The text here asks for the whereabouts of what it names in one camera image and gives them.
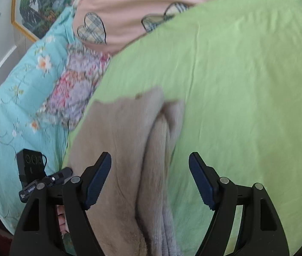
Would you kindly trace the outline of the person's left hand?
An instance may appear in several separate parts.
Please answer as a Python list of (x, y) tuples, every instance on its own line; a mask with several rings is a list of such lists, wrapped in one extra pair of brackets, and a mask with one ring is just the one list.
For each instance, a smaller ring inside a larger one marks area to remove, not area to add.
[(69, 227), (66, 221), (65, 207), (64, 205), (57, 206), (58, 223), (60, 226), (61, 234), (69, 233)]

